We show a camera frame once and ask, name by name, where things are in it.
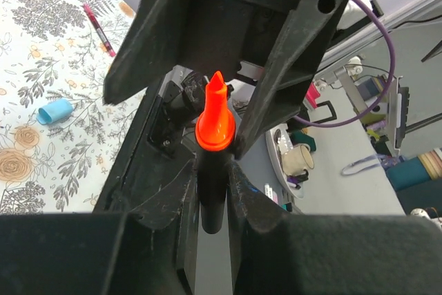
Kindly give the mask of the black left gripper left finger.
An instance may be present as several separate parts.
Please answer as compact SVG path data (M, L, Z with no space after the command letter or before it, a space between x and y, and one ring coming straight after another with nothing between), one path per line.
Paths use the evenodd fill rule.
M192 294L195 170L129 212L1 217L2 294Z

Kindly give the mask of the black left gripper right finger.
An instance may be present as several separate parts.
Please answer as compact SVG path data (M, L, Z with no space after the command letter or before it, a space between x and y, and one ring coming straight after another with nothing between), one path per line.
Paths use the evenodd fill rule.
M229 166L234 294L440 294L441 231L416 216L292 214Z

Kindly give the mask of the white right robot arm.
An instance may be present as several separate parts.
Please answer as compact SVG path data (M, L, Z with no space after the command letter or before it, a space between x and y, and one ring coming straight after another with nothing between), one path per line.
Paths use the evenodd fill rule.
M140 0L104 80L118 104L175 66L232 79L262 69L236 135L241 158L267 130L297 115L327 50L377 17L370 0Z

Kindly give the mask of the black orange marker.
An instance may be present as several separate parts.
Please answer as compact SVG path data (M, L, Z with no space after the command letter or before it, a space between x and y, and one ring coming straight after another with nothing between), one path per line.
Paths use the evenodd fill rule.
M236 122L229 110L227 95L224 77L217 71L205 87L204 110L195 126L197 190L202 227L208 234L216 234L222 227L231 145L236 134Z

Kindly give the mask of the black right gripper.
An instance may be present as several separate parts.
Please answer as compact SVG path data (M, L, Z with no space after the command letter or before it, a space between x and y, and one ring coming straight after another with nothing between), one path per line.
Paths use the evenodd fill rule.
M299 113L348 1L140 0L104 79L104 103L119 104L163 78L178 55L186 68L229 79L242 61L264 66L236 134L239 160L265 131Z

